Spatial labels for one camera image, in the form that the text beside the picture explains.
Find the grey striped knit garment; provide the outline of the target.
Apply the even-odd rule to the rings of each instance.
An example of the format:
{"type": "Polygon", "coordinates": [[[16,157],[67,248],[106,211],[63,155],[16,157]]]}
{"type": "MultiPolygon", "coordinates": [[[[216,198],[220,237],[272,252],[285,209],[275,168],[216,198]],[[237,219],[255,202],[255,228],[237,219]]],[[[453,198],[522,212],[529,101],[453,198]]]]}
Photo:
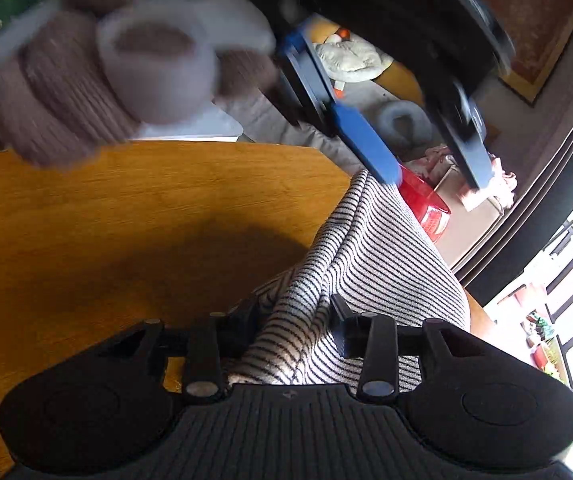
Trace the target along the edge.
{"type": "Polygon", "coordinates": [[[399,325],[440,318],[470,328],[465,291],[396,186],[361,170],[306,257],[256,289],[260,329],[230,364],[230,384],[356,388],[363,363],[340,356],[329,329],[334,294],[399,325]]]}

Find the grey neck pillow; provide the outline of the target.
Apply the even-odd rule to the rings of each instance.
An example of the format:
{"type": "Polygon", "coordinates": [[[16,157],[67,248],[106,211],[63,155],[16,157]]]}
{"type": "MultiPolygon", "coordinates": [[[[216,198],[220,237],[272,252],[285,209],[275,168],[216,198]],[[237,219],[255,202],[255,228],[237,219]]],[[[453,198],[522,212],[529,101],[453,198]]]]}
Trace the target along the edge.
{"type": "Polygon", "coordinates": [[[431,120],[422,107],[411,101],[384,104],[375,117],[375,131],[392,151],[405,152],[433,138],[431,120]]]}

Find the white goose plush toy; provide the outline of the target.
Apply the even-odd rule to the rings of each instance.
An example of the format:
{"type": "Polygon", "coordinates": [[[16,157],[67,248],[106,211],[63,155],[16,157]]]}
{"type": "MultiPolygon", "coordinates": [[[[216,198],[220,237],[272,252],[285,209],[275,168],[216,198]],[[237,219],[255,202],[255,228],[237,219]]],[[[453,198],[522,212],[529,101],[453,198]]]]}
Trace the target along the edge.
{"type": "Polygon", "coordinates": [[[358,36],[332,34],[314,49],[338,98],[343,98],[346,84],[378,78],[393,64],[390,55],[358,36]]]}

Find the grey covered sofa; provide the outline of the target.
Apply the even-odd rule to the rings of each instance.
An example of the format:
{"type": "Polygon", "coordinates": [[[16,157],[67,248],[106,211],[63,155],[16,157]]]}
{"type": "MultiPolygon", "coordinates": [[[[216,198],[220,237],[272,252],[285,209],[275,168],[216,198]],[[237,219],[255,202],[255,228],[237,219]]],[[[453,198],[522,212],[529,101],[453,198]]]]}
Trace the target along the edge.
{"type": "MultiPolygon", "coordinates": [[[[341,102],[358,110],[403,162],[442,142],[428,112],[375,81],[350,82],[341,102]]],[[[315,148],[346,174],[364,168],[330,125],[327,113],[297,105],[296,96],[283,79],[268,93],[254,90],[237,98],[219,98],[216,104],[239,122],[245,142],[315,148]]]]}

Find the red round stool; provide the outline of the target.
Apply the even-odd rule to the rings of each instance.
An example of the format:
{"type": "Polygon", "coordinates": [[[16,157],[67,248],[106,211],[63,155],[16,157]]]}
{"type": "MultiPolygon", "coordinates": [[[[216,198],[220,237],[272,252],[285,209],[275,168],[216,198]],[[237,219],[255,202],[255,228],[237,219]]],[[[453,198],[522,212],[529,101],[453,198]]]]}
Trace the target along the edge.
{"type": "Polygon", "coordinates": [[[401,166],[403,180],[398,191],[429,239],[436,243],[451,218],[451,210],[427,182],[401,166]]]}

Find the red framed picture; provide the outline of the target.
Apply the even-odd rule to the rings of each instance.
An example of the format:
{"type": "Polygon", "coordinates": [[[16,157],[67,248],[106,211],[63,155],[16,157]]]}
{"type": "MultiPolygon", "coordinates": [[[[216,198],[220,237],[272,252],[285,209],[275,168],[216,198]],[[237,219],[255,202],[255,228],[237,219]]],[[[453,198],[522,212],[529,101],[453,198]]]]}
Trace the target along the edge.
{"type": "Polygon", "coordinates": [[[485,0],[515,47],[503,83],[534,105],[573,35],[573,0],[485,0]]]}

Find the beige cabinet box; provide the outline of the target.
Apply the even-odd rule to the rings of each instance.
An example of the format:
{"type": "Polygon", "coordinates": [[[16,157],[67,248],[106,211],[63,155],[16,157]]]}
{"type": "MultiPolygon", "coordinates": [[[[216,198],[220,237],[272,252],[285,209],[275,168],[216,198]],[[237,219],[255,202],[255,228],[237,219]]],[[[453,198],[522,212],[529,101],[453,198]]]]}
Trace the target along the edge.
{"type": "Polygon", "coordinates": [[[435,188],[451,210],[446,229],[435,245],[453,271],[503,215],[503,208],[494,197],[488,197],[477,208],[467,211],[458,196],[464,184],[465,179],[460,172],[451,168],[435,188]]]}

